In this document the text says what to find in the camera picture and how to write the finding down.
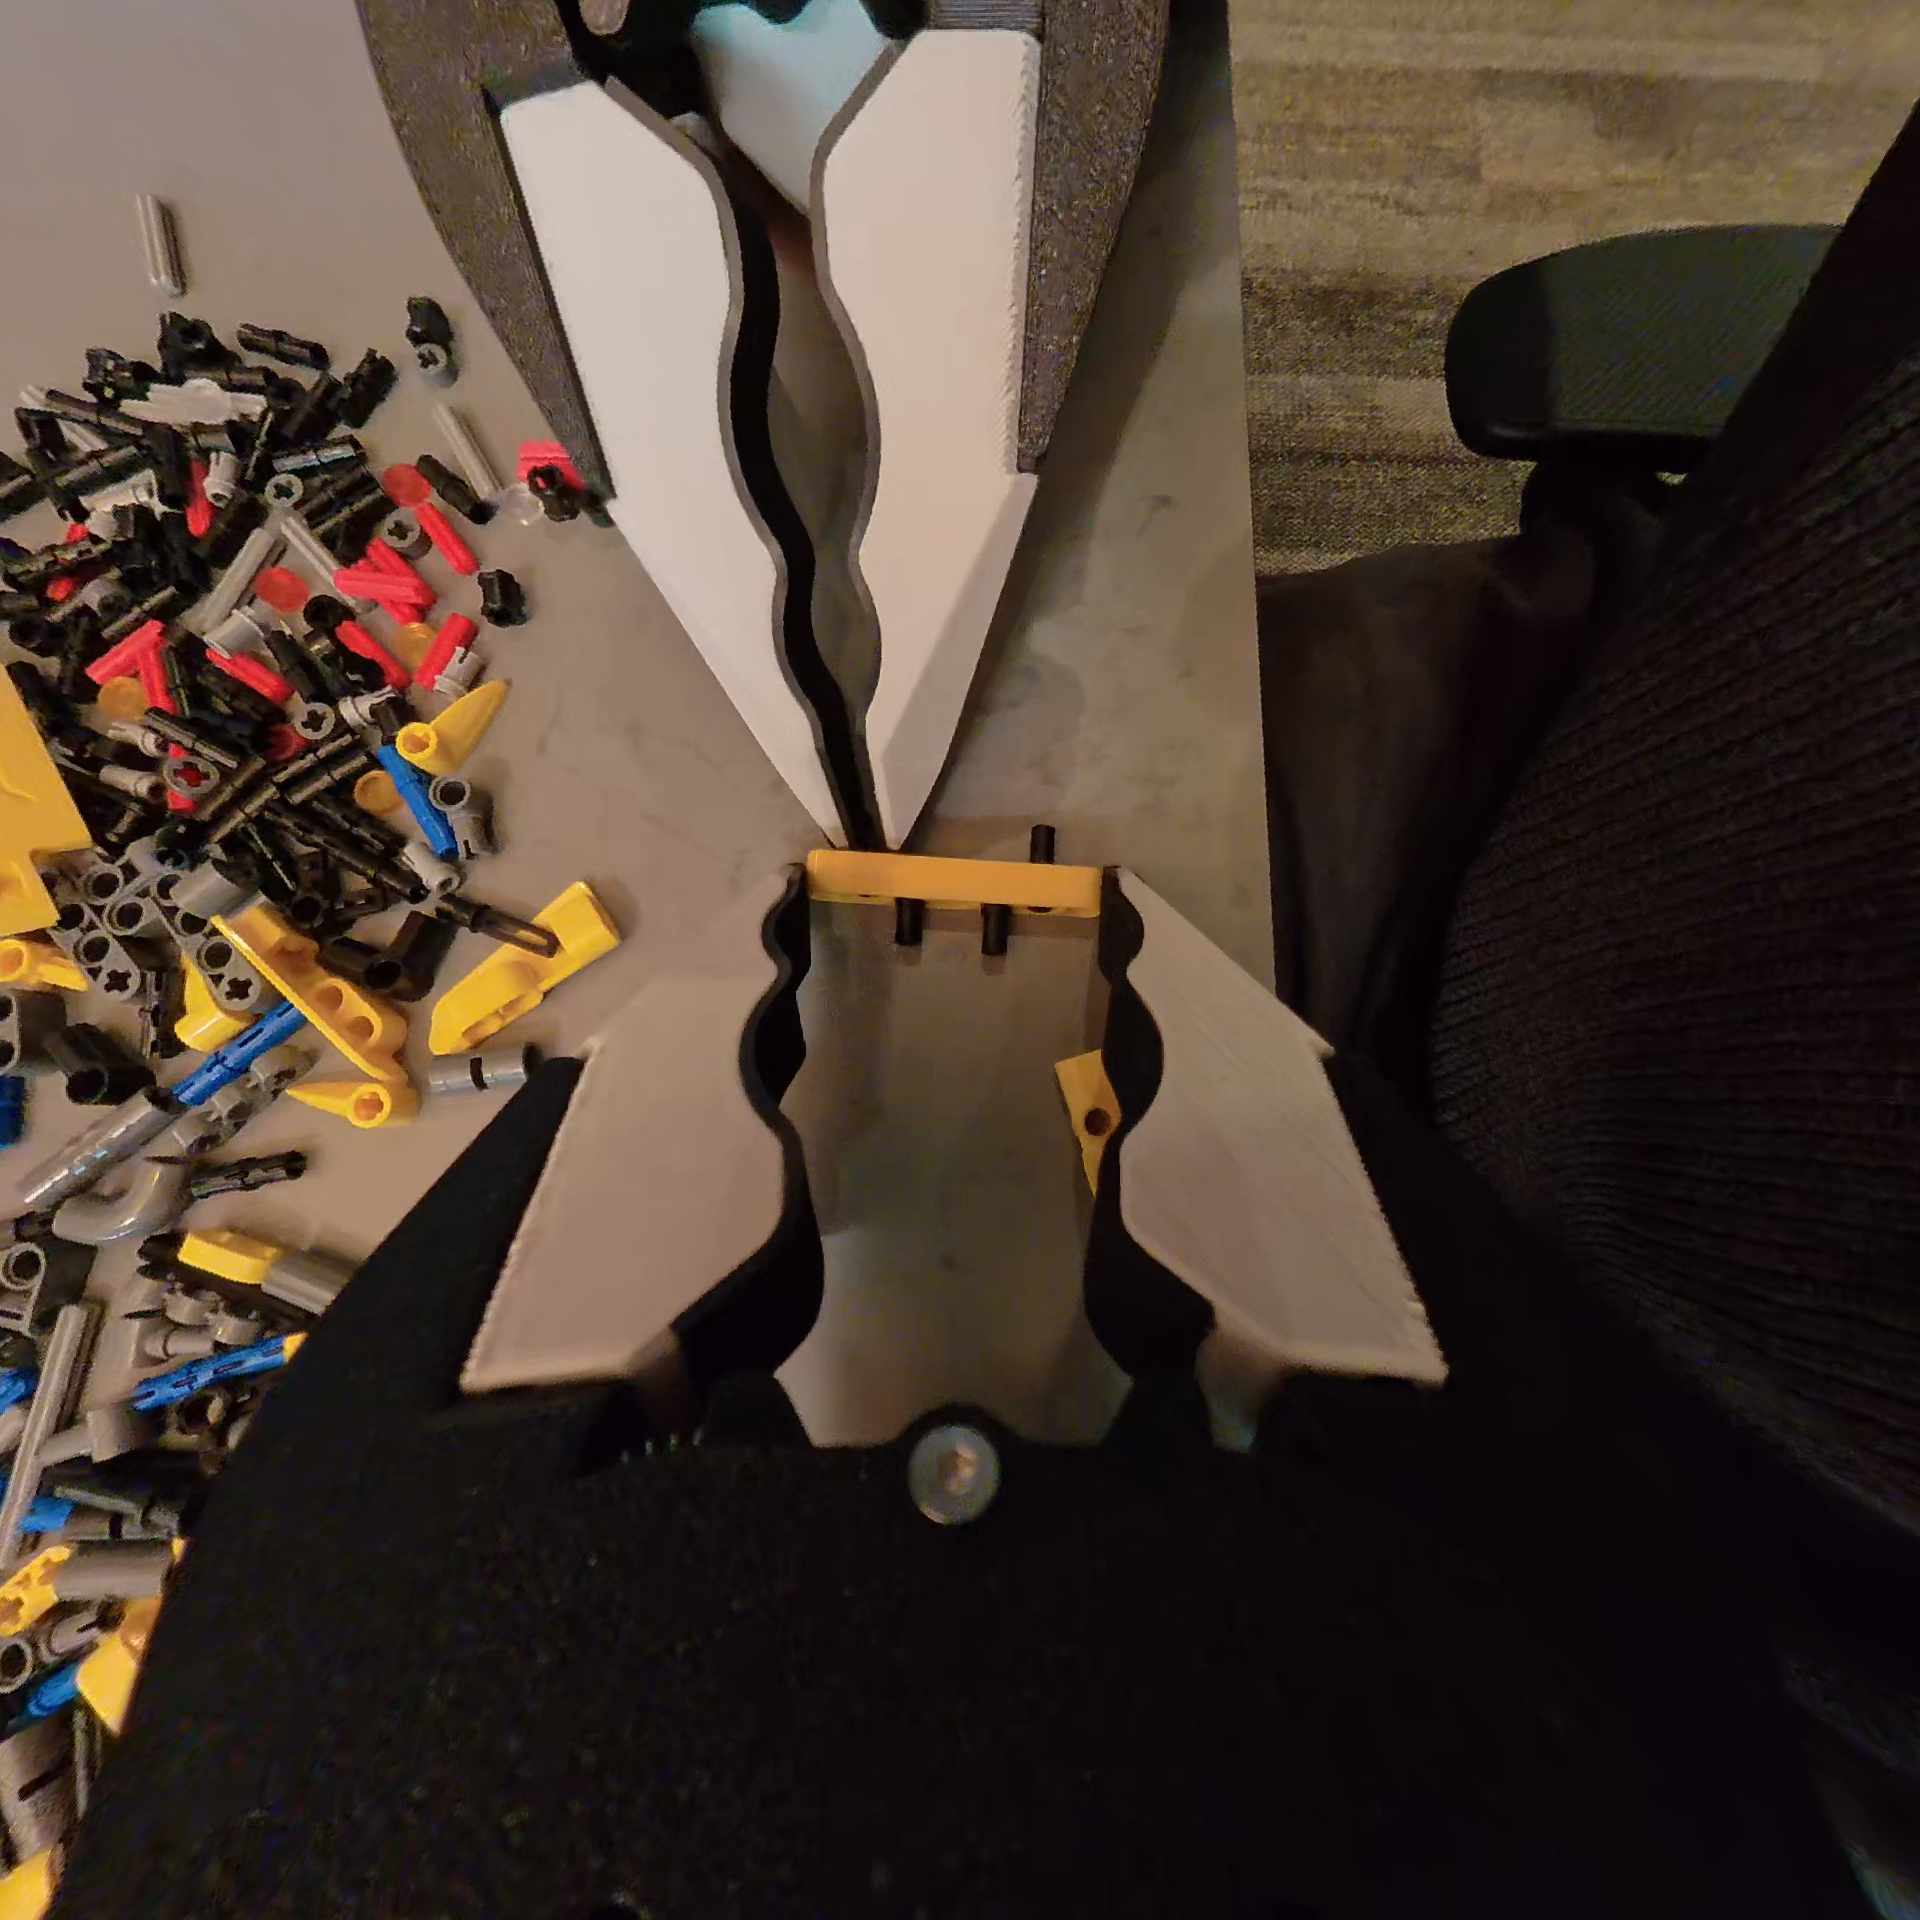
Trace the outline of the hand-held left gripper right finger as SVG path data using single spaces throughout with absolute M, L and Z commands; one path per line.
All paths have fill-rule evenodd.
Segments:
M 1297 1381 L 1434 1392 L 1448 1361 L 1331 1082 L 1331 1044 L 1132 868 L 1102 875 L 1091 1334 L 1251 1434 Z

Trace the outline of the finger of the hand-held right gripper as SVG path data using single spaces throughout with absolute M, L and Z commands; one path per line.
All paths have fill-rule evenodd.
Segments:
M 951 754 L 1038 474 L 1020 467 L 1041 40 L 921 32 L 830 120 L 817 274 L 865 430 L 851 582 L 878 632 L 858 734 L 885 847 Z
M 611 522 L 835 847 L 871 847 L 851 714 L 811 622 L 815 547 L 771 452 L 781 290 L 717 161 L 622 87 L 500 110 Z

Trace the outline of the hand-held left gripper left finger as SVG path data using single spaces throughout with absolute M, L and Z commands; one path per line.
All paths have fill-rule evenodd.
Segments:
M 460 1372 L 474 1402 L 611 1390 L 695 1438 L 822 1308 L 822 1234 L 781 1104 L 807 1044 L 800 865 L 761 877 L 588 1041 Z

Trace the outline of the yellow rectangular panel brick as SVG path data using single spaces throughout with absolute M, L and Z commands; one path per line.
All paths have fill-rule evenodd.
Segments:
M 1054 1064 L 1054 1082 L 1074 1135 L 1087 1185 L 1094 1195 L 1102 1154 L 1121 1125 L 1121 1101 L 1112 1087 L 1100 1050 L 1088 1050 Z

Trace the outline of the yellow beam with black pins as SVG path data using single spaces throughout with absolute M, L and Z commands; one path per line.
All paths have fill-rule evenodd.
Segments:
M 971 917 L 982 958 L 1005 958 L 1020 924 L 1094 924 L 1105 872 L 1060 860 L 1054 824 L 1030 830 L 1022 860 L 817 848 L 804 857 L 811 904 L 885 910 L 892 940 L 914 951 L 935 917 Z

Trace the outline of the pile of yellow blue bricks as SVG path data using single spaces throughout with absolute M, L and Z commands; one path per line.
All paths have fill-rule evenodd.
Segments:
M 80 1825 L 87 1767 L 127 1721 L 161 1598 L 184 1554 L 184 1507 L 117 1482 L 112 1464 L 190 1461 L 228 1425 L 181 1425 L 181 1408 L 237 1420 L 305 1344 L 348 1270 L 237 1228 L 177 1231 L 207 1154 L 292 1098 L 360 1132 L 411 1124 L 398 1005 L 324 961 L 270 905 L 212 921 L 215 947 L 277 995 L 181 1087 L 134 1091 L 21 1190 L 35 1234 L 2 1241 L 2 1334 L 35 1347 L 2 1368 L 2 1914 L 44 1917 Z M 104 1305 L 87 1295 L 95 1255 L 164 1241 L 164 1284 L 195 1321 L 144 1305 L 117 1397 L 82 1408 Z

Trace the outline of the pile of black red pins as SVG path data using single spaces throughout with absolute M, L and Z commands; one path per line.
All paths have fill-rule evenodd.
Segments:
M 602 515 L 560 442 L 495 468 L 448 405 L 442 455 L 380 455 L 398 375 L 168 298 L 155 348 L 21 391 L 2 675 L 91 832 L 40 865 L 52 898 L 61 864 L 124 852 L 318 917 L 460 891 L 482 830 L 431 784 L 505 692 L 482 642 L 531 611 L 478 532 Z

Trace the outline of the large yellow panel brick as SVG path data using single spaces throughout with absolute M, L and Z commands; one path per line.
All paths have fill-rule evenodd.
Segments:
M 37 720 L 2 675 L 2 937 L 57 921 L 40 865 L 91 848 L 91 832 L 48 754 Z

